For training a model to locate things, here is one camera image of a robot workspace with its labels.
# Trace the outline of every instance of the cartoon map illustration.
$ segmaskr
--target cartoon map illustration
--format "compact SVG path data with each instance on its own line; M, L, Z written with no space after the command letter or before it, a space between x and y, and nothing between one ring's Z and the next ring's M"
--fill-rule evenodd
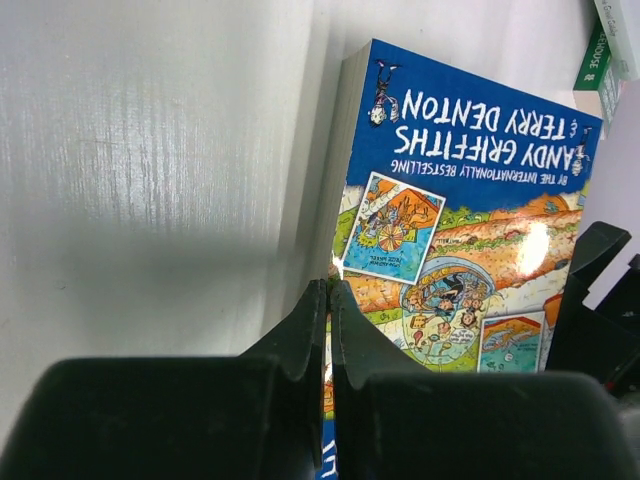
M486 319L478 371L537 372L543 321L544 312Z
M444 202L433 193L371 173L344 269L415 284Z
M364 197L361 186L345 190L334 255L345 252L350 238L355 241L351 232ZM543 194L521 208L492 212L444 207L415 284L348 268L344 279L364 315L430 370L477 371L481 339L486 337L481 335L483 323L490 326L507 315L527 317L539 328L544 325L536 338L520 344L527 351L533 344L540 347L543 358L538 367L543 367L577 237L578 199L579 192ZM509 353L518 357L517 363L505 364ZM486 371L535 368L521 361L518 349L502 352L500 362L489 364L492 355L498 352L484 352L481 368Z

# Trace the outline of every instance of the gray wall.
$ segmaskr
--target gray wall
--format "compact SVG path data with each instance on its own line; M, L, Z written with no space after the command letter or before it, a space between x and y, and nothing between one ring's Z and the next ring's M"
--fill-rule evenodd
M581 229L603 220L634 235L622 253L596 280L585 304L595 307L640 253L640 82L627 85L611 134L598 146Z

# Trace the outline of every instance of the cartoon illustration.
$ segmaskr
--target cartoon illustration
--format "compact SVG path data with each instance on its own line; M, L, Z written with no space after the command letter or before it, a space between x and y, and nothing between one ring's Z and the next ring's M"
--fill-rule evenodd
M374 189L375 194L369 188L367 194L362 193L361 203L375 210L376 199L390 191L390 186L377 181ZM362 312L427 368L477 370L483 320L539 311L561 291L577 236L579 196L580 192L542 194L519 208L482 213L466 208L450 211L462 221L459 226L443 227L444 215L441 217L415 285L362 272L347 271L345 279ZM356 227L353 241L366 242L368 237L362 235L361 240L357 232L373 229L376 235L371 239L375 242L382 228L394 222L403 225L403 233L407 231L406 221L398 221L406 217L406 207L398 203L380 210L375 225L368 221L370 214L359 216L355 209L341 214L351 219L350 226L368 227ZM547 243L538 241L539 237ZM407 243L407 235L402 240ZM544 249L541 252L527 250L539 249L540 245ZM530 264L534 257L535 265ZM550 334L543 332L543 336L550 339ZM544 351L549 341L543 342ZM516 363L505 363L506 353L496 361L495 371L515 368Z
M478 371L536 372L543 317L544 312L536 312L485 319L480 334Z
M387 112L385 109L385 105L387 103L391 106L391 112L389 115L389 119L395 123L400 118L400 108L398 106L398 100L394 97L390 97L387 95L387 90L389 89L389 82L391 82L391 75L393 71L398 68L398 65L389 65L382 61L376 60L378 64L378 80L376 86L376 95L373 101L373 107L369 111L369 124L373 128L377 128L382 125L387 118Z
M585 127L584 132L582 134L582 138L580 139L580 144L576 147L576 151L574 153L575 160L571 164L571 173L574 176L580 175L582 172L582 162L591 161L591 157L585 153L585 149L587 147L587 142L589 141L589 135L591 134L592 127Z
M415 284L444 202L431 192L371 173L345 249L344 270Z

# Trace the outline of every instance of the green illustrated grass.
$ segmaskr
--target green illustrated grass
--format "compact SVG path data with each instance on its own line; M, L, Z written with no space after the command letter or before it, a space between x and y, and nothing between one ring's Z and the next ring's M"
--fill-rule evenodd
M345 248L347 248L347 242L349 241L349 235L353 228L353 222L356 220L358 214L358 207L346 210L338 216L338 224L336 226L336 235L333 237L333 254L336 257L342 257Z
M393 322L402 318L402 309L391 308L389 310L380 310L378 312L369 312L364 314L374 325L382 325L384 323Z

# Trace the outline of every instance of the book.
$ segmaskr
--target book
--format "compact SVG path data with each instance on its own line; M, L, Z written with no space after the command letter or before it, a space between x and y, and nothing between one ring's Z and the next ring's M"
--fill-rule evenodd
M596 19L589 46L573 86L576 107L603 120L601 139L609 135L625 82L613 66L602 24Z
M373 40L343 63L316 268L429 370L537 372L601 126Z
M640 78L640 2L595 0L616 69L623 80Z

